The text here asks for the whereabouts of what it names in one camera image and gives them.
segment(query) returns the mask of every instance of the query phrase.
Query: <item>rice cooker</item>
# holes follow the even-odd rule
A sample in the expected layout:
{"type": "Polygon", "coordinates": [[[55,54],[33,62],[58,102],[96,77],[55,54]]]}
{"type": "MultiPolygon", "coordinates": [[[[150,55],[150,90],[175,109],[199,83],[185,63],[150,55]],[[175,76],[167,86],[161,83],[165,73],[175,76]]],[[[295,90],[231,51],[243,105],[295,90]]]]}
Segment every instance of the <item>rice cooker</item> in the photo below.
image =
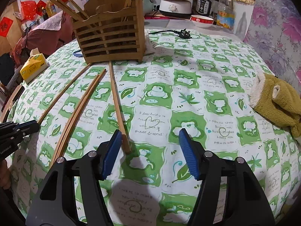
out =
{"type": "Polygon", "coordinates": [[[187,17],[191,15],[191,2],[187,0],[161,0],[160,13],[165,16],[187,17]]]}
{"type": "Polygon", "coordinates": [[[193,0],[192,2],[192,14],[210,17],[214,20],[214,25],[216,25],[218,8],[219,0],[193,0]]]}

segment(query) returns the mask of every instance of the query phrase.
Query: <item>bowl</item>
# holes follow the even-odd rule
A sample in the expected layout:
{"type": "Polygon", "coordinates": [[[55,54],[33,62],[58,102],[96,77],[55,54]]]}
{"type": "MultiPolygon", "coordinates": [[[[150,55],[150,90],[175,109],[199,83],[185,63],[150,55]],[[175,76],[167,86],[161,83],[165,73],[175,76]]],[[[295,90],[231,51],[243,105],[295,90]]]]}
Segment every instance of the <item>bowl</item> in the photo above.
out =
{"type": "Polygon", "coordinates": [[[213,19],[201,15],[191,15],[190,20],[199,28],[208,28],[213,25],[213,19]]]}

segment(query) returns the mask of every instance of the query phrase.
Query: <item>blue object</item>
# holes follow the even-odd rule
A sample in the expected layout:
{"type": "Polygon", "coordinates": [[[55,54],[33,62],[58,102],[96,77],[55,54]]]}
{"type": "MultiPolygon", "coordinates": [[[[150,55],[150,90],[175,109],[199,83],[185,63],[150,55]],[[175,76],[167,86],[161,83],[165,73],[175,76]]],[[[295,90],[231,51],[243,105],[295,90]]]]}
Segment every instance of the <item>blue object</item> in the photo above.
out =
{"type": "Polygon", "coordinates": [[[107,176],[111,175],[113,166],[115,164],[120,149],[121,139],[122,139],[121,132],[118,131],[115,139],[113,139],[112,141],[112,145],[110,146],[103,160],[103,169],[101,173],[103,179],[106,179],[107,176]]]}
{"type": "Polygon", "coordinates": [[[83,55],[82,55],[82,51],[79,49],[75,52],[73,52],[73,56],[77,57],[77,58],[82,58],[83,55]]]}
{"type": "Polygon", "coordinates": [[[198,160],[189,143],[190,137],[188,136],[188,133],[184,128],[181,129],[179,132],[179,141],[190,174],[194,176],[196,180],[199,180],[200,171],[199,171],[198,160]]]}

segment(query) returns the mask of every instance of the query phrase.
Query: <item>silver screw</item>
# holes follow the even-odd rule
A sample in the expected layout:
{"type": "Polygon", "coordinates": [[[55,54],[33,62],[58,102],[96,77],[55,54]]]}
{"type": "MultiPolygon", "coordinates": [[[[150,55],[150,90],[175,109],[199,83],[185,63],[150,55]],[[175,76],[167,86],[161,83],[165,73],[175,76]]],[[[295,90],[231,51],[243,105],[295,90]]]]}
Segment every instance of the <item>silver screw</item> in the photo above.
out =
{"type": "Polygon", "coordinates": [[[244,159],[241,157],[237,157],[237,162],[242,164],[242,163],[244,163],[244,159]]]}
{"type": "Polygon", "coordinates": [[[204,155],[205,155],[206,157],[212,157],[212,156],[213,156],[213,154],[212,154],[211,151],[205,151],[204,155]]]}
{"type": "Polygon", "coordinates": [[[59,157],[57,158],[57,163],[62,163],[65,160],[64,157],[59,157]]]}
{"type": "Polygon", "coordinates": [[[90,152],[88,153],[88,156],[89,156],[89,157],[94,157],[94,156],[96,156],[96,151],[90,151],[90,152]]]}

